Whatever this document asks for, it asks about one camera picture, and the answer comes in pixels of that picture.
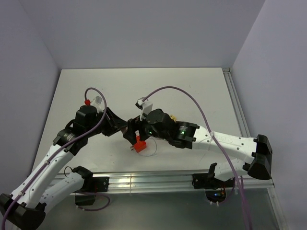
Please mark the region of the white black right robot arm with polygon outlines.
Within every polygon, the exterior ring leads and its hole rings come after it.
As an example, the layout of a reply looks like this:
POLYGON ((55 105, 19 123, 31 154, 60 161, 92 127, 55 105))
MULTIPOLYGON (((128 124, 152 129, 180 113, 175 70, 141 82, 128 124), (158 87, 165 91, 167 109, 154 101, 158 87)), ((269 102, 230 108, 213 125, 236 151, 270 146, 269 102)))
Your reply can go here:
POLYGON ((161 109, 144 118, 128 120, 123 137, 132 145, 149 137, 166 140, 180 149, 209 150, 225 156, 226 163, 214 163, 208 183, 217 187, 235 176, 249 175, 258 180, 269 180, 272 175, 272 147, 265 135, 256 138, 232 136, 208 131, 205 127, 184 121, 174 121, 161 109))

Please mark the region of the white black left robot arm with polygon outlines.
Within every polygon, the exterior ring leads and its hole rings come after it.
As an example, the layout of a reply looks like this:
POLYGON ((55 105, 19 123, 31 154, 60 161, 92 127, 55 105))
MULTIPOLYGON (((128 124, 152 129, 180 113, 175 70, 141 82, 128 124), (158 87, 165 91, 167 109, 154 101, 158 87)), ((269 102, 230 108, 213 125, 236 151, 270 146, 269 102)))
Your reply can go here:
POLYGON ((55 176, 92 136, 107 137, 127 127, 127 122, 108 107, 103 111, 83 105, 75 118, 53 140, 49 151, 25 181, 10 194, 1 194, 1 227, 10 221, 22 230, 36 230, 46 214, 66 196, 76 191, 89 191, 94 185, 93 173, 78 166, 67 177, 49 187, 55 176))

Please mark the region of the red cube adapter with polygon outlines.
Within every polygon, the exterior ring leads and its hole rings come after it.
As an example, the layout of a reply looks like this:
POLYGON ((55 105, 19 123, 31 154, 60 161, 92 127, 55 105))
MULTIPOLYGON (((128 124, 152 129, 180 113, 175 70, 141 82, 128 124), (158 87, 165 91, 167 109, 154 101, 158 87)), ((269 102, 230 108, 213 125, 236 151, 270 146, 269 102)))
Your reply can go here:
POLYGON ((132 145, 130 147, 130 150, 136 151, 137 153, 140 153, 144 149, 147 148, 147 144, 145 141, 137 141, 136 144, 132 145))

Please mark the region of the yellow charger plug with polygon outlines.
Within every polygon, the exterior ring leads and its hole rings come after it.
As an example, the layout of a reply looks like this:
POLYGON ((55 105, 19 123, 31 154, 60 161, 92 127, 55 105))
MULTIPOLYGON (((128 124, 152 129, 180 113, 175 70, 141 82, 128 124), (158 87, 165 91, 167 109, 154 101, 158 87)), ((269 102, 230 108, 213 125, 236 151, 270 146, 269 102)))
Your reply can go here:
POLYGON ((177 118, 174 115, 170 115, 170 118, 176 122, 177 118))

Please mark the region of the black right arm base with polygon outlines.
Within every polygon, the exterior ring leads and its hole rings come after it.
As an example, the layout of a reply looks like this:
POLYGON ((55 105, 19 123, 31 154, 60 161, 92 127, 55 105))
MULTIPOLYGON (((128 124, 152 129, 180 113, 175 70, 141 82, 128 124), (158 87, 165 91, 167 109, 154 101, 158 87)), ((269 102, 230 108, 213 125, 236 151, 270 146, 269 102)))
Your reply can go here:
POLYGON ((235 189, 235 179, 230 178, 227 181, 221 181, 215 178, 215 168, 217 163, 209 167, 207 173, 194 173, 192 175, 192 186, 194 189, 205 189, 205 195, 210 204, 219 205, 227 199, 226 188, 232 188, 229 195, 232 195, 235 189))

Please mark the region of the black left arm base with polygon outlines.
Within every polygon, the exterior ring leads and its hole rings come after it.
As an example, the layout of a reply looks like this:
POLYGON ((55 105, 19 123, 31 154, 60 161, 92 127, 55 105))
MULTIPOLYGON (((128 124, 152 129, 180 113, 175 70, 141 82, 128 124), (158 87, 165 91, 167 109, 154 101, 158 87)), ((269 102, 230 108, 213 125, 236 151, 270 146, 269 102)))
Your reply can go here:
POLYGON ((109 177, 92 177, 86 179, 83 187, 76 192, 74 201, 77 207, 92 206, 97 198, 105 198, 107 204, 110 198, 105 195, 108 191, 109 177))

